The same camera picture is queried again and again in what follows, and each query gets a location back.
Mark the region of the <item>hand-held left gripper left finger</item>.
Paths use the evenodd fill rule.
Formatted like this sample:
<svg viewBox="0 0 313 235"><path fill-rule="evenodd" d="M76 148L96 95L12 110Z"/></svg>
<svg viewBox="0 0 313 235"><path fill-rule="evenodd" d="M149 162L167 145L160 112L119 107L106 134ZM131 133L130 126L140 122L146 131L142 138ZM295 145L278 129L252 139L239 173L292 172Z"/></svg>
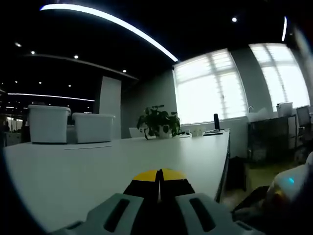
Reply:
<svg viewBox="0 0 313 235"><path fill-rule="evenodd" d="M159 171L149 170L135 176L123 193L115 193L77 221L52 235L130 235L136 217L149 203L158 199Z"/></svg>

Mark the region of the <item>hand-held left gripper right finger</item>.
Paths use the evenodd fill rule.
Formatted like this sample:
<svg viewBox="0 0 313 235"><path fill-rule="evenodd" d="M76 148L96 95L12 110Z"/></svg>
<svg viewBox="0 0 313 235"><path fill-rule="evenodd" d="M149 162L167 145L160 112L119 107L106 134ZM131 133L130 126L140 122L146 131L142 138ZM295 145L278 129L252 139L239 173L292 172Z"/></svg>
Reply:
<svg viewBox="0 0 313 235"><path fill-rule="evenodd" d="M195 193L184 174L163 168L160 196L174 206L175 218L188 235L262 235L263 232L234 221L231 212L204 193Z"/></svg>

